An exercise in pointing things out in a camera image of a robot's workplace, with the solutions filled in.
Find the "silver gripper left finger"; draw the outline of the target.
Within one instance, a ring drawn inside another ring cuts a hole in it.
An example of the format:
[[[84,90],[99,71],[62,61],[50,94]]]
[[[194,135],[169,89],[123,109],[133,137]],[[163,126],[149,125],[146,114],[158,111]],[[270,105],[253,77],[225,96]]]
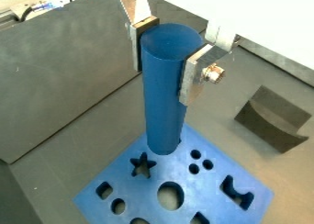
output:
[[[120,0],[127,15],[128,36],[131,40],[134,69],[142,71],[141,37],[146,30],[159,24],[159,19],[151,14],[149,0]]]

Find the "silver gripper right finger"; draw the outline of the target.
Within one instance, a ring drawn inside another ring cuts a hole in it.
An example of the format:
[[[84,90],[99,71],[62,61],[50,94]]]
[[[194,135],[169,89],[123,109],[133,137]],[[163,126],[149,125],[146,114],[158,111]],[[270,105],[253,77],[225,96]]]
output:
[[[206,82],[217,84],[225,70],[217,65],[219,59],[237,46],[238,35],[222,26],[209,22],[205,43],[187,57],[179,89],[179,101],[189,106],[202,92]]]

